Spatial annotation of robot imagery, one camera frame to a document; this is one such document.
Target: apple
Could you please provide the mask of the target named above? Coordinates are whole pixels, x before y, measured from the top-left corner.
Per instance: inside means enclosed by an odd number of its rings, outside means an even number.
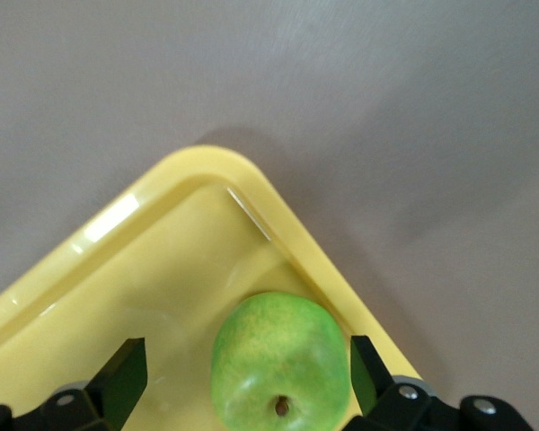
[[[216,414],[230,431],[332,431],[349,405],[346,341],[317,303],[257,294],[217,333],[210,382]]]

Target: gray surface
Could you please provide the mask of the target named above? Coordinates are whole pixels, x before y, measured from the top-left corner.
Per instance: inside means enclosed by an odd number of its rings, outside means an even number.
[[[0,1],[0,291],[171,151],[253,159],[456,403],[539,430],[539,1]]]

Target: yellow plastic container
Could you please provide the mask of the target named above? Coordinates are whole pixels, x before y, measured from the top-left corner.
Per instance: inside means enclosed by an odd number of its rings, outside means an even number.
[[[148,385],[124,429],[223,430],[209,398],[214,338],[238,303],[269,290],[322,304],[348,342],[367,334],[393,374],[418,376],[259,170],[194,146],[0,295],[0,403],[19,416],[145,337]],[[358,413],[354,399],[347,419]]]

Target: apple stem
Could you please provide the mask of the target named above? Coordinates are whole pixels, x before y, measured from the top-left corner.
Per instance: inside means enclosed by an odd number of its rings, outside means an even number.
[[[287,405],[287,397],[279,395],[278,401],[276,402],[276,413],[283,418],[288,412],[289,406]]]

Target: metal bolt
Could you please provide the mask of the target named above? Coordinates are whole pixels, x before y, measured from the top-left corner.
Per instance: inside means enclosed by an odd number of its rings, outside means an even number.
[[[74,400],[74,395],[63,395],[57,399],[56,404],[59,407],[66,406]]]
[[[497,413],[497,409],[495,409],[495,406],[489,400],[478,398],[473,402],[473,405],[481,413],[485,413],[486,415],[494,415]]]
[[[399,393],[408,400],[416,400],[417,397],[419,397],[417,391],[408,385],[403,385],[401,388],[399,388]]]

